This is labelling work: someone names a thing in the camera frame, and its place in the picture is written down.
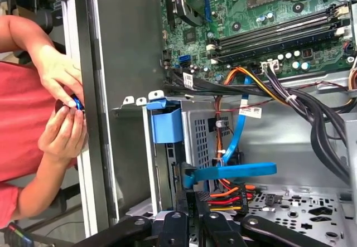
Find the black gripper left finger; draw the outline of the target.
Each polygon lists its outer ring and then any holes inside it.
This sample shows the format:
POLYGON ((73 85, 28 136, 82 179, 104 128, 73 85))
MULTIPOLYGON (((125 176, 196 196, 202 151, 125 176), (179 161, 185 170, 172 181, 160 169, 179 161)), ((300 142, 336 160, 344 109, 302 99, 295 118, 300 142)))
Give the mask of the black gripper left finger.
POLYGON ((116 225, 90 236, 75 246, 189 246, 189 208, 187 192, 176 193, 176 207, 161 211, 151 220, 128 217, 116 225))

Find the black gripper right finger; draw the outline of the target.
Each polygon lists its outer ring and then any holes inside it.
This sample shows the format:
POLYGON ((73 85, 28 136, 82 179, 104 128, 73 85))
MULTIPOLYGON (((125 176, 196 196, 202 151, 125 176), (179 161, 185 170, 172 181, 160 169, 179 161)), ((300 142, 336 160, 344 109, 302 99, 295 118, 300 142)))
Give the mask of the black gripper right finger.
POLYGON ((204 237, 215 246, 327 246, 327 244, 284 227, 260 216, 245 215, 235 222, 227 219, 224 211, 244 211, 248 208, 246 193, 235 195, 234 191, 209 194, 195 192, 196 206, 202 212, 201 229, 204 237))

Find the person's right hand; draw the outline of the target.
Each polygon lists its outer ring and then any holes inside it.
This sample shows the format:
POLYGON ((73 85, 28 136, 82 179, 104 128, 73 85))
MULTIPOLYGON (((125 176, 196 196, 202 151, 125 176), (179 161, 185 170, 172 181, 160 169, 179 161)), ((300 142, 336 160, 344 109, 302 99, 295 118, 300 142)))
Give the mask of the person's right hand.
POLYGON ((65 166, 80 154, 85 138, 84 113, 64 106, 51 114, 38 147, 44 153, 44 161, 65 166))

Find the person's left hand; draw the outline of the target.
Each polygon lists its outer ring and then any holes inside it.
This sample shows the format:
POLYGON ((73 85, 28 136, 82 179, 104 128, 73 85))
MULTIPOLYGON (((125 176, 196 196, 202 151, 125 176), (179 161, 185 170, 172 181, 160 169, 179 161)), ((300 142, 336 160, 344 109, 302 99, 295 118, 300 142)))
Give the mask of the person's left hand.
POLYGON ((65 90, 68 88, 84 103, 81 67, 77 62, 59 53, 54 47, 45 45, 40 48, 34 63, 42 85, 55 99, 73 108, 75 102, 65 90))

